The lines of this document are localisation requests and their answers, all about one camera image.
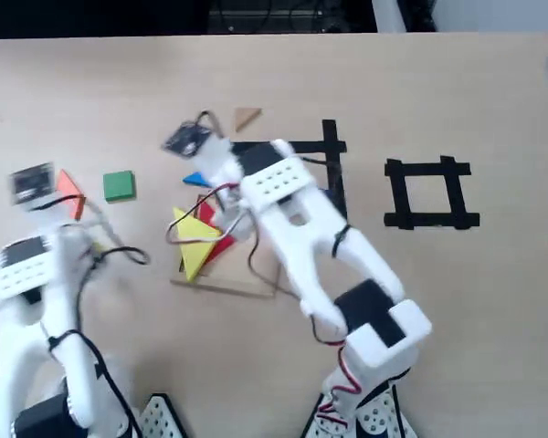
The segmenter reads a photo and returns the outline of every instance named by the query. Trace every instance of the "black tape square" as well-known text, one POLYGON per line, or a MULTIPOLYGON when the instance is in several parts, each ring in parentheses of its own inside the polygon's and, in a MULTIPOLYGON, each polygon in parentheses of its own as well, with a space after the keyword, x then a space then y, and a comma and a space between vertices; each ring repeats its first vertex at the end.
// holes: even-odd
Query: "black tape square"
POLYGON ((480 225, 479 213, 467 213, 459 176, 471 175, 468 162, 456 162, 453 157, 441 155, 440 162, 403 164, 400 160, 388 159, 385 176, 392 183, 394 213, 384 215, 385 226, 397 226, 403 230, 414 230, 416 226, 453 226, 457 230, 468 230, 480 225), (445 178, 450 213, 414 213, 406 188, 406 176, 439 175, 445 178))

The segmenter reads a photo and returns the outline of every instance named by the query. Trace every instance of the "blue triangle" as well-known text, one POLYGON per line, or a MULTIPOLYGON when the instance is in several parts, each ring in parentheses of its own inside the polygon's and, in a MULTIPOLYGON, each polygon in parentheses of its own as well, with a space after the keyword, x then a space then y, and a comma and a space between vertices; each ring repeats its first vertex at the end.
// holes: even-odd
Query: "blue triangle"
POLYGON ((191 173, 189 176, 184 177, 183 183, 189 185, 198 185, 199 187, 211 188, 211 186, 207 184, 207 181, 203 179, 203 176, 201 176, 201 173, 199 172, 191 173))

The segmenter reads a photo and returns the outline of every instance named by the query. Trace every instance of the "cable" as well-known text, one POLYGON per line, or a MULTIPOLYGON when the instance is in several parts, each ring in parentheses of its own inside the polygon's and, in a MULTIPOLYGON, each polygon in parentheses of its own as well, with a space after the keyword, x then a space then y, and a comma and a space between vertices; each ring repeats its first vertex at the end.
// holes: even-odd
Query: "cable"
POLYGON ((314 317, 311 316, 311 325, 312 325, 312 336, 315 338, 317 342, 323 345, 328 345, 330 347, 339 347, 345 343, 345 339, 342 340, 323 340, 319 338, 319 335, 317 334, 317 327, 314 320, 314 317))
POLYGON ((317 417, 323 418, 325 420, 329 420, 330 422, 337 422, 337 423, 342 424, 343 426, 347 427, 348 426, 347 422, 345 422, 345 421, 343 421, 339 418, 334 418, 334 417, 331 417, 329 415, 326 415, 328 413, 335 412, 335 408, 333 407, 332 404, 337 398, 337 396, 335 395, 336 391, 348 392, 348 393, 354 394, 354 395, 362 393, 361 385, 359 384, 357 379, 351 374, 351 372, 349 372, 349 370, 347 370, 347 366, 345 365, 345 362, 343 360, 343 350, 344 350, 344 348, 345 348, 345 346, 342 346, 337 351, 337 360, 339 362, 339 368, 341 368, 341 372, 343 373, 345 378, 349 381, 349 383, 352 385, 352 387, 350 388, 348 386, 342 386, 342 385, 333 386, 331 388, 331 390, 329 391, 329 393, 331 394, 331 401, 323 404, 322 406, 319 406, 319 409, 317 410, 317 417))
POLYGON ((392 398, 394 399, 395 417, 398 421, 398 427, 400 428, 400 438, 406 438, 404 422, 402 421, 402 412, 400 411, 400 402, 398 401, 398 392, 395 388, 395 384, 392 385, 392 398))
POLYGON ((130 258, 134 263, 137 263, 138 265, 150 264, 150 256, 146 252, 144 252, 142 249, 136 248, 134 246, 117 246, 107 251, 103 251, 102 253, 99 253, 99 254, 96 254, 95 250, 93 249, 93 246, 90 247, 89 250, 86 251, 81 257, 91 255, 93 258, 93 263, 88 268, 85 275, 79 282, 79 290, 78 290, 77 296, 75 297, 75 320, 79 330, 82 330, 82 326, 83 326, 83 317, 81 316, 81 300, 83 299, 83 290, 85 289, 85 286, 87 285, 88 281, 90 281, 91 273, 95 271, 101 263, 103 263, 104 259, 107 256, 113 253, 124 253, 124 254, 135 253, 140 255, 141 259, 137 259, 135 257, 130 258))
POLYGON ((212 131, 217 134, 217 137, 223 139, 225 137, 225 134, 221 129, 221 124, 219 123, 219 119, 217 118, 216 114, 210 109, 205 109, 201 111, 195 119, 195 125, 201 123, 203 117, 207 117, 209 119, 209 121, 211 122, 212 131))
MULTIPOLYGON (((230 30, 231 28, 233 28, 233 26, 230 26, 226 21, 226 16, 223 13, 223 4, 222 4, 221 0, 217 0, 216 3, 217 3, 217 9, 219 10, 219 18, 221 18, 221 24, 223 25, 223 27, 226 29, 226 31, 229 34, 234 34, 235 32, 230 30)), ((267 22, 269 21, 270 16, 272 15, 273 7, 274 7, 273 0, 269 0, 268 1, 268 10, 266 11, 266 14, 264 15, 264 18, 262 19, 259 26, 256 27, 251 32, 243 32, 243 34, 244 35, 254 35, 254 34, 258 33, 260 30, 262 30, 264 28, 264 26, 267 24, 267 22)))
POLYGON ((209 192, 207 195, 205 195, 203 198, 199 199, 193 207, 191 207, 183 216, 181 216, 179 219, 175 219, 171 223, 168 224, 166 227, 166 231, 164 232, 164 240, 169 245, 187 245, 187 244, 195 244, 199 242, 218 242, 219 240, 225 238, 229 233, 233 231, 235 226, 239 223, 245 212, 242 212, 234 221, 232 226, 230 226, 219 238, 217 239, 204 239, 204 238, 198 238, 198 239, 189 239, 189 240, 173 240, 171 237, 171 232, 173 231, 173 228, 179 224, 182 220, 184 220, 188 215, 192 214, 195 209, 201 205, 204 201, 206 201, 208 198, 219 192, 223 189, 233 189, 238 187, 238 184, 233 182, 227 182, 225 184, 221 184, 217 186, 215 189, 213 189, 211 192, 209 192))
POLYGON ((281 287, 280 285, 278 285, 277 283, 271 281, 270 279, 268 279, 267 277, 263 276, 262 274, 260 274, 255 268, 254 268, 254 265, 253 265, 253 258, 254 258, 254 254, 256 253, 256 251, 258 251, 258 247, 259 247, 259 227, 258 227, 258 219, 256 218, 256 216, 251 212, 249 211, 249 217, 250 219, 252 220, 252 224, 254 226, 254 233, 255 233, 255 240, 254 240, 254 246, 252 247, 251 251, 249 252, 248 254, 248 260, 247 260, 247 265, 248 265, 248 269, 249 269, 249 272, 259 278, 260 280, 262 280, 263 283, 266 283, 268 286, 272 286, 274 287, 274 290, 279 290, 280 292, 282 292, 283 294, 286 294, 288 295, 289 297, 293 297, 294 299, 300 301, 300 297, 297 296, 294 292, 291 292, 289 291, 288 289, 285 289, 284 287, 281 287))
POLYGON ((111 391, 114 393, 116 398, 118 399, 118 402, 121 405, 121 408, 123 409, 124 413, 128 417, 128 422, 136 432, 136 435, 138 438, 143 438, 142 430, 140 429, 140 426, 138 425, 138 422, 136 421, 136 417, 134 417, 134 413, 132 412, 132 409, 130 408, 130 405, 124 398, 123 394, 120 391, 120 388, 118 388, 118 385, 116 385, 116 382, 113 380, 113 378, 110 375, 110 372, 108 371, 108 367, 106 365, 105 360, 103 359, 103 356, 101 355, 101 352, 98 350, 98 348, 95 346, 95 344, 89 339, 87 336, 85 336, 83 333, 81 333, 79 330, 71 329, 67 330, 65 333, 63 333, 61 336, 58 337, 49 337, 47 338, 48 341, 48 350, 49 352, 52 352, 53 349, 58 347, 58 345, 63 341, 63 339, 67 338, 70 335, 78 335, 85 345, 88 346, 88 348, 91 350, 93 355, 95 356, 96 360, 98 361, 98 365, 100 366, 101 374, 105 377, 106 381, 110 385, 111 391))
MULTIPOLYGON (((254 240, 254 246, 252 246, 252 249, 251 251, 249 252, 248 254, 248 260, 247 260, 247 265, 248 265, 248 269, 249 269, 249 272, 253 275, 253 276, 256 276, 257 278, 259 278, 263 283, 266 283, 267 285, 271 286, 271 287, 274 287, 274 290, 276 291, 280 291, 282 292, 283 294, 286 294, 288 295, 289 297, 293 297, 294 299, 296 299, 297 301, 300 301, 300 297, 297 296, 294 292, 291 292, 290 290, 284 288, 284 287, 281 287, 280 285, 278 285, 277 283, 269 280, 267 277, 263 276, 262 274, 260 274, 256 268, 254 267, 253 265, 253 258, 254 258, 254 254, 256 253, 256 251, 258 251, 258 247, 259 247, 259 227, 258 227, 258 220, 256 219, 256 216, 251 213, 251 211, 249 212, 249 217, 251 218, 252 220, 252 224, 254 225, 254 233, 255 233, 255 240, 254 240)), ((316 328, 316 324, 315 324, 315 320, 314 320, 314 317, 311 316, 311 326, 312 326, 312 336, 315 338, 315 340, 317 342, 319 342, 320 344, 323 344, 323 345, 328 345, 328 346, 331 346, 331 347, 336 347, 336 346, 340 346, 344 343, 344 340, 337 340, 337 341, 329 341, 329 340, 323 340, 321 338, 319 338, 319 335, 317 333, 317 328, 316 328)))
POLYGON ((148 256, 148 254, 143 252, 141 249, 134 248, 133 246, 126 246, 123 243, 120 237, 114 233, 113 227, 111 226, 110 221, 108 221, 108 218, 106 217, 106 215, 95 203, 93 203, 89 199, 86 199, 85 204, 96 216, 98 216, 99 220, 96 224, 100 225, 103 228, 103 231, 105 231, 106 236, 110 238, 110 240, 116 245, 116 247, 132 249, 130 251, 128 250, 122 251, 129 260, 131 260, 132 262, 138 265, 150 264, 150 257, 148 256), (142 258, 134 257, 132 254, 139 254, 142 258))
POLYGON ((68 201, 70 199, 79 199, 79 198, 85 198, 82 194, 68 194, 67 196, 63 196, 62 198, 58 198, 54 201, 50 201, 48 203, 44 203, 42 205, 39 205, 38 207, 31 208, 31 212, 38 212, 41 210, 47 210, 48 208, 51 208, 54 205, 57 205, 58 203, 64 203, 65 201, 68 201))

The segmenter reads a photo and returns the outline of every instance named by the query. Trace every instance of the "yellow triangle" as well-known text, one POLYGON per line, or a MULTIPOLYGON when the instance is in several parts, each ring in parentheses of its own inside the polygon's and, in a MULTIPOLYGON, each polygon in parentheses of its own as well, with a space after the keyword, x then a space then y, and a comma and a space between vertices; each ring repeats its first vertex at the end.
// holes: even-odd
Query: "yellow triangle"
MULTIPOLYGON (((176 207, 173 207, 173 212, 174 219, 180 219, 184 216, 184 211, 176 207)), ((185 219, 176 225, 176 228, 179 239, 192 239, 196 237, 213 238, 221 235, 219 230, 204 224, 193 216, 186 216, 185 219)), ((184 272, 187 281, 195 279, 215 245, 216 242, 181 245, 181 254, 183 255, 184 272)))

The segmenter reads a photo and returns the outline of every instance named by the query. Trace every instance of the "red triangle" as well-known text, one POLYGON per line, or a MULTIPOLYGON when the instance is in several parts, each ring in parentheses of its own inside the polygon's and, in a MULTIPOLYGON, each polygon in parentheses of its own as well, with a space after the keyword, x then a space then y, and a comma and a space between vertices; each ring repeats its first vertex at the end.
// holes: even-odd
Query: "red triangle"
MULTIPOLYGON (((197 219, 199 219, 201 222, 207 225, 217 228, 211 223, 211 218, 213 218, 214 212, 215 210, 213 209, 213 207, 209 205, 207 202, 201 203, 197 209, 197 219)), ((209 256, 207 257, 207 260, 205 261, 204 265, 206 265, 211 260, 219 256, 221 253, 223 253, 235 242, 236 240, 231 235, 229 235, 228 237, 224 237, 222 240, 217 242, 217 244, 213 248, 213 251, 209 253, 209 256)))

